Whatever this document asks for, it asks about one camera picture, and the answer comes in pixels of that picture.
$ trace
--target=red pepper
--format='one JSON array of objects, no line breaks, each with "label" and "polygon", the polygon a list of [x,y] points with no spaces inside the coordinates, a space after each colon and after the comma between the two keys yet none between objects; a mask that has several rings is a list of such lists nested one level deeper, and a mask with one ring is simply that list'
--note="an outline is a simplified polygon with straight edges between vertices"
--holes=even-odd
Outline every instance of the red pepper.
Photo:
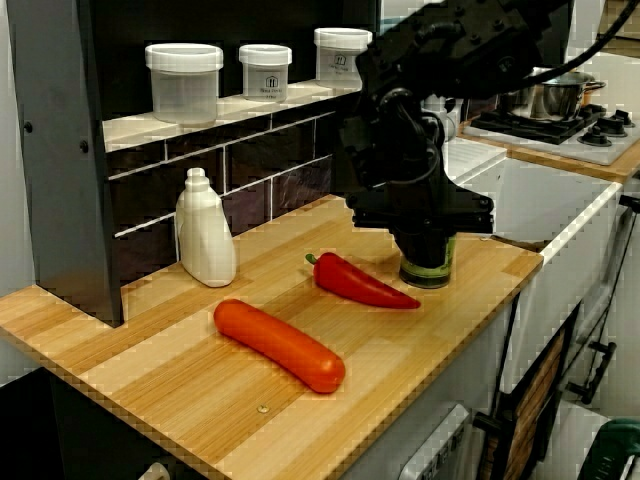
[{"label": "red pepper", "polygon": [[418,308],[420,302],[385,285],[334,253],[324,253],[316,260],[305,257],[314,267],[316,283],[330,292],[356,302],[387,308]]}]

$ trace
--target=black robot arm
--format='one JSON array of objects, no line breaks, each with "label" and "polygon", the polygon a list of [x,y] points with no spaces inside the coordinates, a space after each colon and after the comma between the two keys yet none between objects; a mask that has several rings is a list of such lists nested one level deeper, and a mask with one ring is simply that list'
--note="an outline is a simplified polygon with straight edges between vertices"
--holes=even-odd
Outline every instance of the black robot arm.
[{"label": "black robot arm", "polygon": [[[528,75],[542,62],[536,43],[550,27],[549,15],[571,1],[429,4],[357,58],[363,87],[338,118],[334,191],[345,194],[355,226],[394,235],[406,282],[446,285],[455,234],[493,232],[492,200],[447,177],[442,123],[423,112],[421,102],[432,94],[488,98],[535,83],[538,77]],[[639,1],[630,0],[621,17]],[[620,28],[624,19],[617,23]],[[597,47],[555,69],[556,75]]]}]

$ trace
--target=bottle cap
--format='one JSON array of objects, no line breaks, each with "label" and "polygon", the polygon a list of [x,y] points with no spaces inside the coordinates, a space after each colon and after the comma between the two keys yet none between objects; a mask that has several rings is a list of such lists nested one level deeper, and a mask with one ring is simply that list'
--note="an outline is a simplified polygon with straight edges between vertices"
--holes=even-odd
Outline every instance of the bottle cap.
[{"label": "bottle cap", "polygon": [[206,192],[211,188],[211,184],[204,174],[203,168],[190,168],[187,171],[185,185],[187,186],[187,190],[191,190],[192,192]]}]

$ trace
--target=wooden shelf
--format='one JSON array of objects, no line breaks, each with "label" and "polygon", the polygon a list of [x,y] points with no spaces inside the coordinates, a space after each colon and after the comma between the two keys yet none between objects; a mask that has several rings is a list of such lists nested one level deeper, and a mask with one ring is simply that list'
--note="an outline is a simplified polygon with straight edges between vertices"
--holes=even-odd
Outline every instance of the wooden shelf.
[{"label": "wooden shelf", "polygon": [[153,113],[108,120],[102,123],[105,150],[109,153],[137,147],[158,140],[166,140],[250,118],[311,105],[357,91],[358,89],[321,87],[315,80],[308,80],[289,85],[288,97],[284,102],[252,102],[246,100],[242,95],[224,97],[218,100],[218,118],[216,121],[195,127],[161,122],[153,116]]}]

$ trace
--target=stove knob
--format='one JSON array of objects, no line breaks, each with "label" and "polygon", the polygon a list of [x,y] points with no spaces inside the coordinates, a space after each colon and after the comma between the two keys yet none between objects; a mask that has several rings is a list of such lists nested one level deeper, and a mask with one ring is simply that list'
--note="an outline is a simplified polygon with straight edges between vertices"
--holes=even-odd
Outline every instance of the stove knob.
[{"label": "stove knob", "polygon": [[611,118],[622,120],[623,125],[627,128],[635,127],[635,124],[629,118],[629,112],[625,112],[624,110],[616,110],[616,113],[614,113]]},{"label": "stove knob", "polygon": [[596,126],[600,127],[602,133],[611,137],[627,136],[627,132],[624,131],[624,122],[619,118],[599,118]]},{"label": "stove knob", "polygon": [[587,133],[585,133],[582,137],[578,138],[580,143],[584,143],[585,145],[591,145],[593,147],[610,147],[611,141],[607,138],[605,134],[602,133],[602,130],[597,125],[591,127]]}]

